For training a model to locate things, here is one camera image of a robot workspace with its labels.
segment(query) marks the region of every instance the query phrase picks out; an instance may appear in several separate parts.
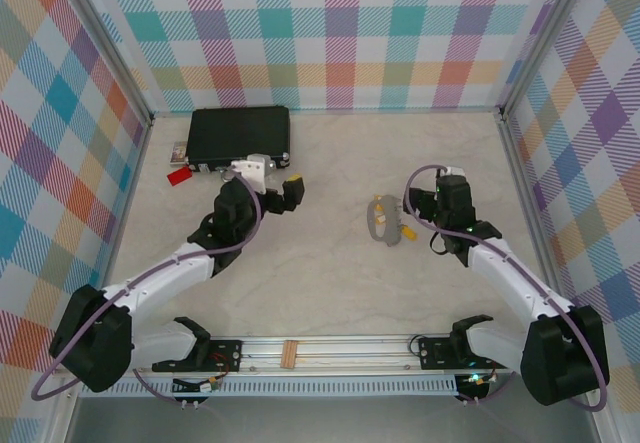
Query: yellow object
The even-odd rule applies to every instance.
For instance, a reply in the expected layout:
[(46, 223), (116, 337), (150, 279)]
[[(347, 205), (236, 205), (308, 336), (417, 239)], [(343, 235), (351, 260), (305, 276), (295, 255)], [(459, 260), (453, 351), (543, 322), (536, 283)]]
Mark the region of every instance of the yellow object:
[(402, 226), (402, 234), (411, 241), (418, 239), (418, 234), (406, 225)]

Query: checkered wall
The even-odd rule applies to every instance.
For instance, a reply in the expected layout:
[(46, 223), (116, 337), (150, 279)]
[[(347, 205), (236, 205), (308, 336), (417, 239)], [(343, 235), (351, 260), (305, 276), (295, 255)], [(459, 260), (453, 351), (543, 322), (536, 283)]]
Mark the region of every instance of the checkered wall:
[(544, 0), (544, 4), (540, 9), (540, 13), (536, 17), (536, 21), (529, 30), (529, 34), (527, 38), (520, 48), (520, 52), (518, 53), (518, 57), (516, 58), (515, 63), (511, 67), (511, 71), (509, 72), (509, 77), (507, 78), (507, 83), (502, 88), (500, 96), (498, 97), (498, 101), (496, 102), (496, 106), (504, 106), (509, 93), (513, 89), (513, 84), (516, 82), (518, 77), (520, 76), (520, 71), (522, 70), (522, 65), (527, 61), (529, 55), (531, 55), (531, 50), (533, 49), (533, 45), (538, 39), (540, 30), (545, 27), (547, 23), (547, 19), (552, 14), (552, 8), (555, 4), (556, 0)]
[(640, 0), (579, 0), (512, 116), (562, 283), (640, 439)]
[(0, 442), (32, 441), (69, 293), (98, 285), (143, 124), (68, 0), (0, 0)]
[(493, 107), (534, 0), (93, 1), (152, 106), (192, 111)]

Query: black mounting plate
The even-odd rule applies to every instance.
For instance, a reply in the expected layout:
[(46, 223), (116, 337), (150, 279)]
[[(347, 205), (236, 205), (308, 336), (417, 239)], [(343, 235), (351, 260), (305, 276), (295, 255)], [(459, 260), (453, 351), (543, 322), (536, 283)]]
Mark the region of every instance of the black mounting plate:
[(215, 353), (222, 355), (229, 362), (229, 373), (240, 371), (242, 340), (210, 340), (209, 358), (201, 366), (196, 366), (193, 361), (186, 359), (183, 361), (161, 361), (160, 363), (154, 363), (151, 369), (156, 373), (224, 372), (224, 364), (213, 357)]
[[(425, 356), (422, 356), (423, 351), (427, 352)], [(493, 360), (476, 355), (460, 361), (449, 338), (419, 338), (418, 353), (423, 370), (492, 370), (494, 365), (495, 368), (504, 368)]]
[[(458, 388), (458, 393), (465, 395), (467, 398), (478, 398), (481, 400), (482, 398), (486, 398), (489, 394), (489, 384), (484, 383), (482, 385), (477, 385), (473, 382), (467, 381), (469, 375), (466, 376), (456, 376), (456, 387)], [(460, 401), (465, 401), (466, 398), (462, 396), (456, 396), (456, 398)]]

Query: white floor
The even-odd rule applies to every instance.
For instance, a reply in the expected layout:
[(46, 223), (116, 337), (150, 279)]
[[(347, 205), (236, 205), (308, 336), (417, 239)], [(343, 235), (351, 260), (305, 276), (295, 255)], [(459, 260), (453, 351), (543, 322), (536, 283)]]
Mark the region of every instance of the white floor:
[[(366, 224), (373, 195), (400, 197), (417, 167), (460, 166), (478, 217), (537, 269), (492, 114), (297, 114), (291, 126), (291, 167), (271, 187), (301, 173), (302, 205), (267, 215), (233, 265), (180, 294), (150, 323), (188, 316), (214, 335), (238, 336), (448, 332), (479, 313), (517, 325), (487, 281), (429, 250), (430, 232), (408, 215), (403, 221), (419, 240), (392, 248), (374, 242)], [(156, 121), (112, 282), (166, 257), (212, 211), (217, 175), (196, 174), (176, 187), (166, 178), (175, 169), (168, 163), (173, 142), (186, 140), (188, 130), (188, 118)], [(419, 183), (433, 189), (434, 175)]]

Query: black case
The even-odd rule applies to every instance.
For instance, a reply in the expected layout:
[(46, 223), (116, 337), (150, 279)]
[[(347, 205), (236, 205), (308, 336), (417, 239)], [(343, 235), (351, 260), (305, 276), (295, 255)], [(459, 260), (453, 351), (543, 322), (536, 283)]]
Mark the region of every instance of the black case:
[(252, 153), (289, 165), (289, 109), (284, 106), (196, 110), (191, 116), (187, 160), (193, 171), (228, 167)]

